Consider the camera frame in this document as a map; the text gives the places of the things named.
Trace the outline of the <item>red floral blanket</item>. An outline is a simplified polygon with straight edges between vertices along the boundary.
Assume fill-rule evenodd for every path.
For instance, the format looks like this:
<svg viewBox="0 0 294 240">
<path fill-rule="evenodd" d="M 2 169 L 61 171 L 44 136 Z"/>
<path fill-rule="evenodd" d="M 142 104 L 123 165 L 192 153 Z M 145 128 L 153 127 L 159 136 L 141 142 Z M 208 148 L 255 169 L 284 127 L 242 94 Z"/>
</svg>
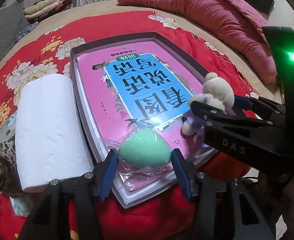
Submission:
<svg viewBox="0 0 294 240">
<path fill-rule="evenodd" d="M 16 53 L 0 67 L 0 126 L 16 111 L 27 83 L 47 74 L 67 74 L 72 48 L 144 32 L 158 33 L 176 44 L 225 79 L 236 95 L 257 95 L 232 61 L 206 40 L 153 11 L 129 11 L 85 17 L 40 36 L 33 31 L 18 42 Z M 99 131 L 111 140 L 124 135 L 131 119 L 183 111 L 187 90 L 201 92 L 201 83 L 191 72 L 154 42 L 99 53 L 81 74 Z M 97 206 L 106 239 L 164 239 L 190 226 L 193 208 L 177 186 L 128 209 L 114 196 Z"/>
</svg>

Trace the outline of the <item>white toilet paper roll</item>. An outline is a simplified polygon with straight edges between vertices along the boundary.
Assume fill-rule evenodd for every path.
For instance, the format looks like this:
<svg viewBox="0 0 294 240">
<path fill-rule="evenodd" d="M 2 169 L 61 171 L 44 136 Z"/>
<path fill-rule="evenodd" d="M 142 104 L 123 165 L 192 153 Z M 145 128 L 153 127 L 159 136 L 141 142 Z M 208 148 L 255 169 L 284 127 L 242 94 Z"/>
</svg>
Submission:
<svg viewBox="0 0 294 240">
<path fill-rule="evenodd" d="M 41 192 L 53 179 L 66 180 L 93 170 L 70 78 L 48 74 L 22 89 L 15 152 L 25 192 Z"/>
</svg>

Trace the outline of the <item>stack of folded clothes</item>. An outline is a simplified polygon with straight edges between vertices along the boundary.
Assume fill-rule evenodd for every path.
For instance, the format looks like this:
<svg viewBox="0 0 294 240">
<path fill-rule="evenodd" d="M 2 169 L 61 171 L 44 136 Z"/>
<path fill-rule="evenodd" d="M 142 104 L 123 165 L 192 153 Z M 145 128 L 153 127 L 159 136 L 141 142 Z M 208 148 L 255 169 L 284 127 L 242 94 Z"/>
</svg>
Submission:
<svg viewBox="0 0 294 240">
<path fill-rule="evenodd" d="M 41 22 L 59 12 L 76 7 L 76 0 L 42 0 L 23 9 L 29 23 Z"/>
</svg>

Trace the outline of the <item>cream plush bear purple bow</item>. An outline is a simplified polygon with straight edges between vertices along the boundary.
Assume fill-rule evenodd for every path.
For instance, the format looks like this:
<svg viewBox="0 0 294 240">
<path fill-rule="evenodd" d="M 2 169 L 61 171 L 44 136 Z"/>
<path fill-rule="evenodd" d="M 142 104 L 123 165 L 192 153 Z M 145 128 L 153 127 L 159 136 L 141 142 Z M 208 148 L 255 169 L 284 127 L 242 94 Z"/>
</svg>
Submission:
<svg viewBox="0 0 294 240">
<path fill-rule="evenodd" d="M 230 109 L 234 105 L 234 92 L 229 83 L 214 72 L 208 73 L 205 77 L 202 92 L 195 94 L 188 100 L 188 106 L 191 107 L 193 101 L 204 103 L 222 111 Z M 190 109 L 183 115 L 184 122 L 181 133 L 188 137 L 193 137 L 193 142 L 197 146 L 203 143 L 203 129 L 205 121 L 192 113 Z"/>
</svg>

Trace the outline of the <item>grey quilted sofa cover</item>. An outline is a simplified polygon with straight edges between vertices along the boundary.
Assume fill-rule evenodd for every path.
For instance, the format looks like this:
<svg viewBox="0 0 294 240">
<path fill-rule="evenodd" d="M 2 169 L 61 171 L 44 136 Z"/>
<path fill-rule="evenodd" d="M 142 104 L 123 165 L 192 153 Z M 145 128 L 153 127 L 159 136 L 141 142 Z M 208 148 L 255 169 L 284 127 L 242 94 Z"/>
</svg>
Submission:
<svg viewBox="0 0 294 240">
<path fill-rule="evenodd" d="M 23 9 L 23 0 L 0 9 L 0 61 L 16 43 L 16 35 L 29 25 Z"/>
</svg>

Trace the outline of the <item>blue patterned cloth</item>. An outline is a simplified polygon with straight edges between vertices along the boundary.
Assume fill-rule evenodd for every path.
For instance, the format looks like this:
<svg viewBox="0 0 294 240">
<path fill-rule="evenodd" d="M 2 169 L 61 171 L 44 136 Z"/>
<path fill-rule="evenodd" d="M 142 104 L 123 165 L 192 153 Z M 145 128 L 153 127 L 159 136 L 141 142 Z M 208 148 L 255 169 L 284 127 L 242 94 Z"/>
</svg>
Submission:
<svg viewBox="0 0 294 240">
<path fill-rule="evenodd" d="M 33 31 L 37 26 L 39 25 L 39 22 L 36 21 L 30 25 L 28 25 L 27 27 L 24 27 L 22 29 L 22 31 L 18 32 L 15 36 L 15 42 L 19 42 L 23 37 L 25 37 L 26 35 L 28 35 L 31 31 Z"/>
</svg>

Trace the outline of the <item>green tissue pack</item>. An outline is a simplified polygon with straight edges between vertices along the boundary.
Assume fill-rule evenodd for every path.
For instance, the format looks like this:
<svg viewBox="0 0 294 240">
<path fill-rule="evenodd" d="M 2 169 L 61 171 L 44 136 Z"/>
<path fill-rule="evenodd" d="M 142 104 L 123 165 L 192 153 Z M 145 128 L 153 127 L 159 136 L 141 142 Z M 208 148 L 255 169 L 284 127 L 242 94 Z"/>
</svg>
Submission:
<svg viewBox="0 0 294 240">
<path fill-rule="evenodd" d="M 10 140 L 15 136 L 16 115 L 14 112 L 1 126 L 0 126 L 0 143 Z"/>
<path fill-rule="evenodd" d="M 16 216 L 27 217 L 34 206 L 34 200 L 29 195 L 9 199 Z"/>
</svg>

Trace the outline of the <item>dark shallow cardboard box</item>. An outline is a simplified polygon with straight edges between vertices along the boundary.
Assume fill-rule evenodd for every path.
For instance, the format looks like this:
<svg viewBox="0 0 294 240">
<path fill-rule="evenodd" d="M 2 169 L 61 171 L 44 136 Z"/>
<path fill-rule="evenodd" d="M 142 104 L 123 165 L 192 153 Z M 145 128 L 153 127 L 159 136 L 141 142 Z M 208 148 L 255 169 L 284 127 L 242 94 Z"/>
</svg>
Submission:
<svg viewBox="0 0 294 240">
<path fill-rule="evenodd" d="M 108 149 L 102 139 L 125 134 L 127 119 L 146 120 L 172 148 L 201 166 L 216 150 L 182 137 L 188 100 L 208 73 L 183 49 L 155 32 L 113 36 L 73 46 L 71 77 L 82 125 L 96 161 Z"/>
</svg>

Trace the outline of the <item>leopard print scrunchie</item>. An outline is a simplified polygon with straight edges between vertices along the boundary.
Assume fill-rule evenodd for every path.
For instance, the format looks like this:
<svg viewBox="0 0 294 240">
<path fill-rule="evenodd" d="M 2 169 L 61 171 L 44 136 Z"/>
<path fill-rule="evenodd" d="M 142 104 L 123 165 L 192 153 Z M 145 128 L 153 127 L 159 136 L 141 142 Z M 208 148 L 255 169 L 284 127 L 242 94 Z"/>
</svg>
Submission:
<svg viewBox="0 0 294 240">
<path fill-rule="evenodd" d="M 0 143 L 0 192 L 18 198 L 25 195 L 16 166 L 15 137 Z"/>
</svg>

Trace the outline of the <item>pink blue book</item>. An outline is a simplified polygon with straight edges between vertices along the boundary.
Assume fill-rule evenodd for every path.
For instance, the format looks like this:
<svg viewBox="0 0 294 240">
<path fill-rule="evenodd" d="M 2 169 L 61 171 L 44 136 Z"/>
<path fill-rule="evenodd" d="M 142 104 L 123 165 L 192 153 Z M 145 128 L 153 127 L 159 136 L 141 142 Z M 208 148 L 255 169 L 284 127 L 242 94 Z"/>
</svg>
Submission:
<svg viewBox="0 0 294 240">
<path fill-rule="evenodd" d="M 188 100 L 202 91 L 207 71 L 188 54 L 156 39 L 95 46 L 71 53 L 86 134 L 102 161 L 110 148 L 129 141 L 114 181 L 134 196 L 168 185 L 174 175 L 170 151 L 195 159 L 206 147 L 181 134 Z"/>
</svg>

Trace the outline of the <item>pink rolled quilt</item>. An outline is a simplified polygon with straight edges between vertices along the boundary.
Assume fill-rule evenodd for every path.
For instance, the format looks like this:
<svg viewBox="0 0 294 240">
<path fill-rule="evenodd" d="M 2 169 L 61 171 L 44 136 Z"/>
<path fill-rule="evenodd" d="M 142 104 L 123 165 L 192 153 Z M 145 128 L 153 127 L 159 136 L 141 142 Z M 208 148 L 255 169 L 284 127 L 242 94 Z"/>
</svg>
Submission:
<svg viewBox="0 0 294 240">
<path fill-rule="evenodd" d="M 197 23 L 243 55 L 261 81 L 276 82 L 276 66 L 263 34 L 268 22 L 244 0 L 118 0 L 122 6 L 140 6 L 172 12 Z"/>
</svg>

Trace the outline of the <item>green makeup sponge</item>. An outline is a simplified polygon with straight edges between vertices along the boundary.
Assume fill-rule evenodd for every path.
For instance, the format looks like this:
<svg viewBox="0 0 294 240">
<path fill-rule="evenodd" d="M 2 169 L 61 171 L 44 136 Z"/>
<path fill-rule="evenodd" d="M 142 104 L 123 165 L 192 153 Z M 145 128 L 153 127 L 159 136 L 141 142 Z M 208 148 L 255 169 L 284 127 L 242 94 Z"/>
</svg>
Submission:
<svg viewBox="0 0 294 240">
<path fill-rule="evenodd" d="M 171 151 L 165 139 L 146 120 L 127 119 L 125 134 L 103 138 L 107 149 L 115 149 L 118 174 L 129 191 L 137 190 L 172 170 Z"/>
</svg>

